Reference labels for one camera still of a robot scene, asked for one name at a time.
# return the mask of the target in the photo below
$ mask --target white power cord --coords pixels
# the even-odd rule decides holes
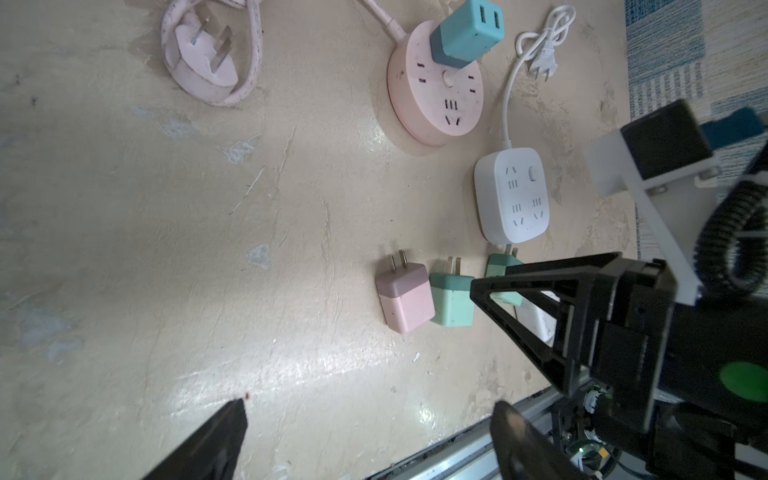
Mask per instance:
[[[533,60],[530,71],[535,72],[536,78],[539,73],[546,75],[547,81],[558,69],[558,64],[554,62],[554,47],[561,45],[568,35],[568,27],[576,18],[576,8],[571,5],[561,5],[555,7],[549,12],[547,23],[541,33],[527,31],[518,35],[515,42],[515,50],[518,53],[518,60],[512,69],[512,73],[507,80],[507,87],[504,90],[502,98],[502,133],[504,134],[504,143],[502,150],[512,148],[512,142],[509,140],[509,125],[507,122],[507,110],[509,105],[509,96],[512,93],[512,84],[515,83],[515,77],[526,61]],[[523,41],[534,39],[528,48],[523,51]]]
[[[161,22],[160,36],[161,46],[166,56],[166,65],[168,64],[168,53],[166,48],[169,45],[170,37],[174,30],[182,22],[185,13],[192,12],[195,5],[203,0],[173,0],[166,9]],[[246,8],[248,11],[248,23],[250,26],[250,67],[248,75],[242,85],[229,94],[222,101],[208,101],[200,98],[208,104],[217,107],[231,107],[243,101],[256,88],[256,81],[259,76],[261,66],[261,15],[259,4],[261,0],[220,0],[225,5],[233,8]]]
[[[400,22],[392,18],[392,16],[387,13],[376,0],[362,0],[362,2],[368,5],[371,12],[380,22],[382,22],[386,31],[389,33],[389,36],[392,37],[392,40],[394,40],[397,45],[400,45],[402,41],[406,39],[408,34],[403,29],[402,25],[400,25]]]

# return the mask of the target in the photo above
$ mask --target pink power plug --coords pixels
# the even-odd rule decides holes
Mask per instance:
[[[395,257],[390,255],[389,258],[392,271],[376,277],[376,289],[387,326],[401,335],[408,335],[435,316],[429,275],[421,263],[408,263],[406,252],[402,250],[401,270],[397,270]]]

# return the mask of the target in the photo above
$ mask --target power cord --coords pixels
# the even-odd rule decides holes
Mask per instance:
[[[168,66],[169,56],[172,56],[167,51],[171,36],[174,35],[174,31],[180,23],[192,22],[196,24],[195,26],[200,24],[199,19],[194,16],[194,7],[202,1],[203,0],[173,0],[165,10],[161,22],[160,40],[166,58],[166,66]],[[256,81],[259,76],[259,68],[261,66],[262,56],[261,14],[259,12],[259,4],[261,3],[261,0],[220,1],[225,5],[229,5],[233,8],[245,8],[248,12],[248,24],[250,26],[250,66],[248,68],[248,75],[246,76],[245,81],[237,90],[232,91],[226,98],[221,101],[210,101],[205,97],[196,96],[200,100],[217,107],[231,107],[245,100],[245,98],[250,95],[250,93],[256,88]]]
[[[757,291],[768,276],[768,144],[699,233],[694,254],[704,295],[734,299]],[[729,252],[736,255],[729,261]]]
[[[376,0],[362,0],[362,2],[368,5],[370,11],[380,22],[382,22],[387,33],[389,33],[389,36],[392,37],[392,40],[394,40],[397,45],[400,45],[402,41],[406,39],[408,34],[405,29],[403,29],[402,25],[400,25],[400,22],[387,13]]]
[[[576,18],[576,8],[571,5],[561,5],[555,7],[549,12],[547,23],[541,33],[527,31],[518,35],[515,42],[515,50],[518,53],[518,60],[512,69],[512,73],[507,80],[507,87],[504,90],[502,99],[502,133],[504,143],[502,150],[512,148],[512,142],[509,140],[509,126],[507,122],[507,110],[509,105],[509,96],[512,93],[512,84],[515,83],[515,77],[526,61],[533,60],[529,70],[536,74],[543,73],[547,81],[558,69],[558,64],[554,61],[554,48],[562,45],[565,37],[568,36],[568,27]],[[523,51],[523,42],[533,40],[526,50]]]

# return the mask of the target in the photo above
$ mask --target electrical outlet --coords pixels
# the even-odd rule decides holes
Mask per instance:
[[[402,126],[427,145],[440,146],[467,134],[480,120],[480,67],[435,63],[429,36],[436,22],[424,22],[392,53],[387,68],[389,98]]]
[[[498,245],[521,243],[549,227],[544,165],[532,148],[510,148],[475,165],[475,191],[483,235]]]

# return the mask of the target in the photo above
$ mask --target striped rug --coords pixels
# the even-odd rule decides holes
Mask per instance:
[[[766,0],[625,0],[624,9],[633,120],[678,98],[701,122],[741,107],[768,110]],[[766,141],[763,134],[716,152],[719,197]],[[637,257],[664,258],[639,215]]]

